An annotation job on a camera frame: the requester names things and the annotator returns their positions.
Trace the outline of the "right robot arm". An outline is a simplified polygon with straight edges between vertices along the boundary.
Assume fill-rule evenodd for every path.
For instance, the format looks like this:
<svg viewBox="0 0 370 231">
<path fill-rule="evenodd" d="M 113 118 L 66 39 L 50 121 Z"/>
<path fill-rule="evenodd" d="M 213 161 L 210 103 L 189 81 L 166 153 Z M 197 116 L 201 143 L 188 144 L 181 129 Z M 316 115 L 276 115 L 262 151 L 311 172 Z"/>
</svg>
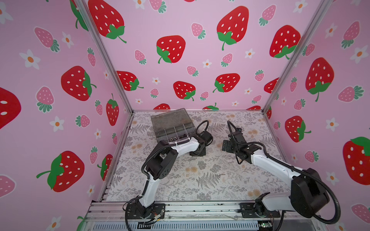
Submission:
<svg viewBox="0 0 370 231">
<path fill-rule="evenodd" d="M 293 211 L 305 218 L 315 218 L 324 224 L 340 220 L 340 203 L 330 187 L 312 168 L 302 169 L 280 161 L 267 152 L 266 146 L 257 141 L 247 142 L 241 129 L 227 121 L 230 134 L 223 141 L 222 150 L 233 153 L 237 163 L 258 166 L 286 183 L 287 193 L 263 193 L 255 199 L 253 211 L 266 217 L 275 210 Z"/>
</svg>

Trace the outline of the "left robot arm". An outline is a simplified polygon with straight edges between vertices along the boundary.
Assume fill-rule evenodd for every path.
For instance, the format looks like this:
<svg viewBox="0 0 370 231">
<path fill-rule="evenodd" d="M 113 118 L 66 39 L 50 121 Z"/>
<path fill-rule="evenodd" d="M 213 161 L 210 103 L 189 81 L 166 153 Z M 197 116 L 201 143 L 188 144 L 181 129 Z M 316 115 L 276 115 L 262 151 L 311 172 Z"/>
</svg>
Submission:
<svg viewBox="0 0 370 231">
<path fill-rule="evenodd" d="M 205 129 L 199 131 L 203 124 L 206 125 Z M 158 144 L 141 167 L 141 172 L 146 175 L 143 192 L 122 207 L 125 218 L 156 220 L 164 217 L 165 204 L 155 203 L 161 180 L 169 175 L 178 157 L 185 154 L 203 157 L 206 155 L 206 147 L 214 140 L 208 132 L 209 121 L 202 121 L 200 126 L 183 123 L 159 131 Z"/>
</svg>

